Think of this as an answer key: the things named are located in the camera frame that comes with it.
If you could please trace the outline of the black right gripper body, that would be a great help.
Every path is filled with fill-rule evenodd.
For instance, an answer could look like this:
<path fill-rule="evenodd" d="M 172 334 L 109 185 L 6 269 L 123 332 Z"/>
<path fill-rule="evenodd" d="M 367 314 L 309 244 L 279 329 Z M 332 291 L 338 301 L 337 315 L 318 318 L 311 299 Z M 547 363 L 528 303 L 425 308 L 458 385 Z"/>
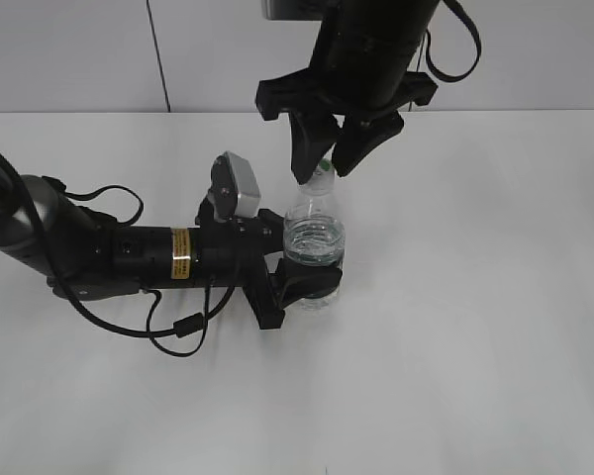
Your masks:
<path fill-rule="evenodd" d="M 258 84 L 255 104 L 266 121 L 282 113 L 324 112 L 367 127 L 406 104 L 426 106 L 438 84 L 401 66 L 305 69 Z"/>

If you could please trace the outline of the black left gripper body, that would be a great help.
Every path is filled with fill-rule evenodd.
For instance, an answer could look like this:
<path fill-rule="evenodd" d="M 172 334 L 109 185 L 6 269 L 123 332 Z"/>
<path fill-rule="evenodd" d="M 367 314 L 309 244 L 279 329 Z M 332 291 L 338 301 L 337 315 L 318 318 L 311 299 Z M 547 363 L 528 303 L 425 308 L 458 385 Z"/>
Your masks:
<path fill-rule="evenodd" d="M 193 280 L 199 285 L 240 288 L 261 330 L 278 330 L 285 311 L 265 258 L 283 250 L 283 218 L 261 209 L 253 218 L 232 217 L 220 223 L 214 206 L 203 200 L 193 229 Z"/>

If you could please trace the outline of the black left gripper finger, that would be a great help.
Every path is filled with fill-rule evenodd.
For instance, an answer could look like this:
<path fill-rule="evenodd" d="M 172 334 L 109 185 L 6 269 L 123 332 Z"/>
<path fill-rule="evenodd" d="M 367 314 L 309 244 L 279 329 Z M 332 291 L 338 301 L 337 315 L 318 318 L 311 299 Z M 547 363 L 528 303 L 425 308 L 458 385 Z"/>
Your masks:
<path fill-rule="evenodd" d="M 319 300 L 340 286 L 343 271 L 336 265 L 303 265 L 281 258 L 275 271 L 276 295 L 281 309 L 306 299 Z"/>

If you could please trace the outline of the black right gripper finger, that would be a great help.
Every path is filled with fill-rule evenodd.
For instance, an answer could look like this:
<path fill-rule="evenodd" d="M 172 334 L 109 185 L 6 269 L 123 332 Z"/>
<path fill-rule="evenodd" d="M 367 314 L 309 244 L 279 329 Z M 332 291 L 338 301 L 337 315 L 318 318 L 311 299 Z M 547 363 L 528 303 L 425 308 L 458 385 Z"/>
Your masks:
<path fill-rule="evenodd" d="M 291 171 L 298 184 L 307 183 L 319 162 L 336 143 L 340 128 L 327 111 L 290 112 Z"/>
<path fill-rule="evenodd" d="M 332 154 L 338 176 L 348 176 L 374 149 L 399 135 L 403 127 L 404 119 L 397 110 L 371 121 L 346 117 Z"/>

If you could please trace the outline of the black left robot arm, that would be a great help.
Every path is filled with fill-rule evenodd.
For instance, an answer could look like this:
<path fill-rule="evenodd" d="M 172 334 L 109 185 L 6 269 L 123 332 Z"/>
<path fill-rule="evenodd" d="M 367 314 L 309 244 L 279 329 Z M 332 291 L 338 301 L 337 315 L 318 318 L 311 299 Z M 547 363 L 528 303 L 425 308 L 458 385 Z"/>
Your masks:
<path fill-rule="evenodd" d="M 0 154 L 0 251 L 76 305 L 161 289 L 242 289 L 259 327 L 275 330 L 291 304 L 333 292 L 342 271 L 291 261 L 282 217 L 259 199 L 249 162 L 225 152 L 193 227 L 142 227 L 90 209 L 87 195 L 58 179 L 18 173 Z"/>

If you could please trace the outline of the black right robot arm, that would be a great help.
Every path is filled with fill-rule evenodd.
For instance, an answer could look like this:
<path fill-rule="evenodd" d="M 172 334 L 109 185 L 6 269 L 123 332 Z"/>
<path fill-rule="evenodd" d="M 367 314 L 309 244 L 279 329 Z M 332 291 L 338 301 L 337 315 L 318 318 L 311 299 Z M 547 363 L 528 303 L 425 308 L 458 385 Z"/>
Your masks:
<path fill-rule="evenodd" d="M 262 118 L 285 114 L 291 171 L 308 182 L 326 154 L 339 176 L 402 132 L 402 106 L 437 90 L 408 66 L 438 7 L 435 1 L 331 1 L 307 67 L 259 82 Z"/>

